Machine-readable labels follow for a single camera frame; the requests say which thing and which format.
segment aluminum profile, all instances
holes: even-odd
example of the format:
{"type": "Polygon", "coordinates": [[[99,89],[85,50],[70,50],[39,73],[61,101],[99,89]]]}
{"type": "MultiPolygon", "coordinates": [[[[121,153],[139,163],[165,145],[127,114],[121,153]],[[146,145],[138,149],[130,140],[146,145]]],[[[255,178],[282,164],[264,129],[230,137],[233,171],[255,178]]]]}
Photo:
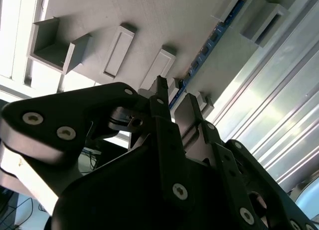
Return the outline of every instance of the aluminum profile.
{"type": "Polygon", "coordinates": [[[134,32],[120,25],[111,42],[102,74],[115,78],[134,38],[134,32]]]}
{"type": "Polygon", "coordinates": [[[224,141],[242,142],[287,192],[319,161],[319,0],[300,2],[272,37],[278,40],[260,48],[254,65],[244,67],[250,73],[238,75],[232,96],[208,118],[224,141]]]}

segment rectangular slot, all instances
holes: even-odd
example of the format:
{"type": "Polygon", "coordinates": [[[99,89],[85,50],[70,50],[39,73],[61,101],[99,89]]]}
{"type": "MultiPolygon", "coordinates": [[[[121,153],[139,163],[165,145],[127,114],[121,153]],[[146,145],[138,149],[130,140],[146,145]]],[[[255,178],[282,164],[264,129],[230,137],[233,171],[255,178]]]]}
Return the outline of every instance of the rectangular slot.
{"type": "Polygon", "coordinates": [[[209,52],[208,47],[207,47],[207,46],[204,46],[203,49],[202,49],[202,51],[201,51],[201,54],[203,54],[204,56],[206,56],[208,52],[209,52]]]}
{"type": "Polygon", "coordinates": [[[158,75],[165,77],[174,61],[175,56],[173,54],[161,49],[145,76],[141,88],[148,90],[158,75]]]}
{"type": "Polygon", "coordinates": [[[277,31],[282,17],[288,11],[278,3],[266,3],[255,15],[242,35],[264,47],[277,31]]]}
{"type": "Polygon", "coordinates": [[[118,27],[109,48],[107,62],[103,71],[104,74],[113,78],[116,77],[134,35],[135,34],[132,31],[124,28],[123,26],[118,27]]]}
{"type": "Polygon", "coordinates": [[[270,23],[267,25],[267,27],[264,29],[264,31],[260,34],[260,36],[256,40],[256,44],[260,45],[260,43],[264,40],[264,38],[267,36],[267,34],[270,32],[270,30],[275,26],[275,24],[278,22],[280,18],[280,14],[276,14],[274,18],[270,21],[270,23]]]}
{"type": "Polygon", "coordinates": [[[198,68],[198,65],[199,65],[198,62],[194,61],[191,67],[193,68],[193,70],[196,70],[198,68]]]}
{"type": "Polygon", "coordinates": [[[218,38],[218,34],[215,32],[211,35],[211,37],[209,38],[212,42],[215,42],[218,38]]]}

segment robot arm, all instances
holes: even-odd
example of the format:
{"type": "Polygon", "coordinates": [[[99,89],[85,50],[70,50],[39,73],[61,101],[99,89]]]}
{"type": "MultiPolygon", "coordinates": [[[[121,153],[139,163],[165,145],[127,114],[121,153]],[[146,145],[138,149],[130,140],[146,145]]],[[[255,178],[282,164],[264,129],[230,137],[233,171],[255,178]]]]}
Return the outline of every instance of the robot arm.
{"type": "Polygon", "coordinates": [[[7,105],[1,184],[36,197],[52,230],[315,229],[243,144],[220,139],[194,96],[173,123],[166,80],[151,90],[113,83],[7,105]],[[113,160],[82,176],[83,147],[119,130],[131,133],[128,151],[106,145],[113,160]]]}

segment cable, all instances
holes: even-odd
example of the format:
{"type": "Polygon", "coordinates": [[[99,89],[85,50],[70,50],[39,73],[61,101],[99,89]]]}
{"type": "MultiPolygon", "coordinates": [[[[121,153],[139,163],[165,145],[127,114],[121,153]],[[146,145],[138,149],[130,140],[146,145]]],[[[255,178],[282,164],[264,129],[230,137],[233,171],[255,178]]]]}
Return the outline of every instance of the cable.
{"type": "Polygon", "coordinates": [[[95,156],[91,153],[91,152],[89,152],[89,153],[87,153],[87,152],[83,152],[87,157],[89,157],[90,158],[90,169],[91,170],[94,170],[94,168],[95,168],[95,166],[96,166],[96,158],[95,158],[95,156]]]}
{"type": "Polygon", "coordinates": [[[24,203],[25,203],[26,201],[28,201],[29,199],[31,199],[31,203],[32,203],[32,213],[33,213],[33,200],[32,200],[32,198],[28,198],[28,199],[24,200],[21,204],[19,204],[15,209],[13,209],[13,210],[2,220],[2,222],[0,223],[0,226],[1,226],[1,224],[7,219],[7,217],[10,216],[10,214],[12,214],[14,211],[16,211],[16,209],[17,209],[18,207],[20,207],[22,204],[24,204],[24,203]]]}
{"type": "Polygon", "coordinates": [[[46,210],[45,210],[45,208],[42,206],[42,204],[39,204],[39,205],[38,205],[38,209],[39,209],[39,211],[41,211],[41,212],[46,212],[46,210]]]}

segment bolt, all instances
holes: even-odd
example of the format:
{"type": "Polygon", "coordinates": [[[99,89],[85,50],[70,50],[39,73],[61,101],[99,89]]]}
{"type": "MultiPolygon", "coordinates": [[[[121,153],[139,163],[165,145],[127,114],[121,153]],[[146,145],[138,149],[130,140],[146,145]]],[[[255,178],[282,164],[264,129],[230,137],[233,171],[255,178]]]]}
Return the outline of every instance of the bolt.
{"type": "Polygon", "coordinates": [[[178,183],[173,185],[173,193],[181,200],[185,200],[188,197],[187,189],[178,183]]]}
{"type": "Polygon", "coordinates": [[[291,224],[291,226],[293,226],[293,228],[295,230],[301,230],[300,227],[298,226],[298,224],[295,221],[290,220],[290,224],[291,224]]]}
{"type": "Polygon", "coordinates": [[[62,126],[57,131],[56,134],[59,138],[64,140],[73,140],[76,136],[75,130],[68,126],[62,126]]]}
{"type": "Polygon", "coordinates": [[[43,122],[43,117],[35,112],[28,112],[22,116],[22,119],[25,123],[31,125],[41,124],[43,122]]]}
{"type": "Polygon", "coordinates": [[[241,145],[240,145],[240,143],[235,142],[235,146],[236,146],[238,149],[241,149],[241,145]]]}
{"type": "Polygon", "coordinates": [[[130,89],[125,89],[124,90],[127,94],[129,94],[129,95],[132,95],[133,94],[133,92],[130,90],[130,89]]]}
{"type": "Polygon", "coordinates": [[[245,222],[249,225],[253,225],[255,223],[254,217],[246,208],[241,208],[239,210],[239,213],[241,217],[245,220],[245,222]]]}
{"type": "Polygon", "coordinates": [[[311,227],[309,224],[306,224],[306,229],[307,229],[307,230],[314,230],[314,228],[311,227]]]}
{"type": "Polygon", "coordinates": [[[211,129],[215,129],[215,126],[214,126],[213,124],[211,124],[211,123],[208,123],[207,126],[208,126],[209,128],[211,128],[211,129]]]}
{"type": "Polygon", "coordinates": [[[158,102],[164,104],[164,102],[161,99],[158,99],[158,102]]]}

